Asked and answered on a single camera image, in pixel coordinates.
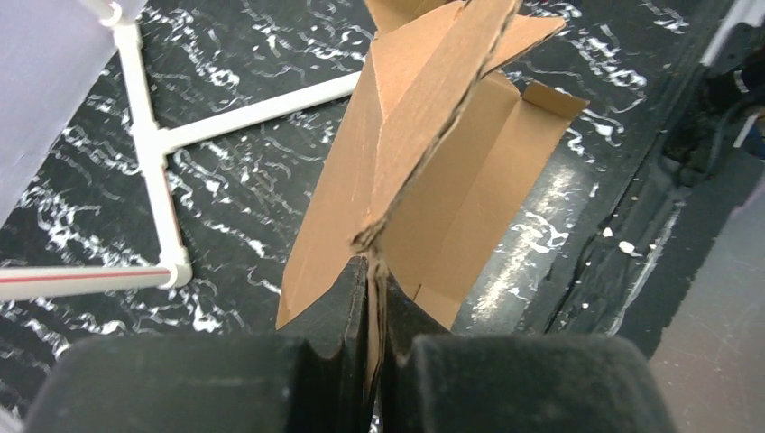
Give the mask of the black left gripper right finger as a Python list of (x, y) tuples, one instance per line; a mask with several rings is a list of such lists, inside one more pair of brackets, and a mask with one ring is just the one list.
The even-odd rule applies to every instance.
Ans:
[(672, 432), (648, 362), (617, 336), (459, 336), (389, 278), (386, 432)]

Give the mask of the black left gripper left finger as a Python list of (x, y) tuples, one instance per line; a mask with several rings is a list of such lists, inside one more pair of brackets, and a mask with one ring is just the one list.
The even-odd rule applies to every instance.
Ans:
[(92, 337), (38, 393), (26, 432), (365, 432), (367, 262), (284, 328)]

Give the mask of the brown cardboard box sheet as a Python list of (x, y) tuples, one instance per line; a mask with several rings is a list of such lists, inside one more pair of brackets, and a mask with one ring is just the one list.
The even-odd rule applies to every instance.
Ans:
[(366, 392), (397, 283), (443, 326), (519, 212), (584, 99), (503, 67), (562, 32), (518, 1), (370, 1), (376, 33), (281, 283), (277, 327), (365, 259)]

